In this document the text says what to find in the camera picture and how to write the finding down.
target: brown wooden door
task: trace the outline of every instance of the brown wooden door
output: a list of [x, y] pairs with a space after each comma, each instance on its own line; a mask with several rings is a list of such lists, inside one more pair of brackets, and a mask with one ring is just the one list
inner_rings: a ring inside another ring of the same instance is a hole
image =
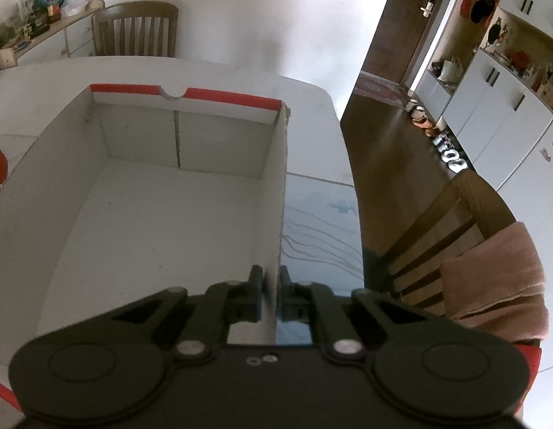
[[420, 8], [429, 0], [387, 0], [362, 71], [400, 83], [414, 58], [429, 18]]

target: black handle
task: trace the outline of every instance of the black handle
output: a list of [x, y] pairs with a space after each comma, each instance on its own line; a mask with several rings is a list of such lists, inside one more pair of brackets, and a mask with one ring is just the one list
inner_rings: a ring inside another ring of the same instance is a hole
[[497, 82], [497, 79], [499, 78], [499, 76], [500, 76], [500, 72], [497, 73], [497, 76], [493, 79], [493, 82], [491, 82], [492, 87], [495, 86], [495, 82]]
[[491, 71], [491, 74], [489, 74], [489, 77], [487, 77], [487, 84], [489, 83], [489, 80], [491, 80], [491, 77], [493, 77], [493, 74], [495, 74], [495, 71], [496, 69], [493, 68], [493, 70]]
[[522, 98], [519, 100], [519, 102], [517, 103], [516, 107], [515, 107], [515, 111], [518, 111], [518, 109], [520, 108], [520, 106], [523, 104], [523, 101], [524, 101], [524, 97], [526, 95], [523, 95]]

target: white box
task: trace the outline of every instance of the white box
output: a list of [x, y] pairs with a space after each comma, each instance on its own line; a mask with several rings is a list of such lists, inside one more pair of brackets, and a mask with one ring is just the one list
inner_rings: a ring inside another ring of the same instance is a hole
[[[286, 106], [147, 85], [92, 85], [38, 137], [0, 193], [0, 382], [36, 335], [170, 286], [190, 295], [263, 266], [274, 301]], [[270, 343], [276, 319], [230, 341]]]

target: red bag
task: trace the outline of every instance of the red bag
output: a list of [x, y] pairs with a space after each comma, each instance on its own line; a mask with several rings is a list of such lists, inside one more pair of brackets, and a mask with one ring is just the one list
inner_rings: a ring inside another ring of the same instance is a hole
[[471, 3], [473, 0], [463, 0], [463, 3], [461, 3], [461, 16], [463, 16], [466, 19], [469, 19], [471, 17]]

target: plastic bag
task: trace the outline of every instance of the plastic bag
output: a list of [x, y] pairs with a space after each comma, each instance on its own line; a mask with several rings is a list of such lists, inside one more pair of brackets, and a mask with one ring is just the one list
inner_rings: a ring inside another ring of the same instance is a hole
[[83, 11], [86, 11], [86, 5], [90, 0], [64, 0], [64, 4], [60, 8], [63, 18], [75, 16]]
[[463, 77], [463, 65], [461, 60], [454, 56], [451, 61], [445, 61], [443, 63], [443, 69], [441, 70], [441, 76], [437, 78], [445, 84], [458, 84]]

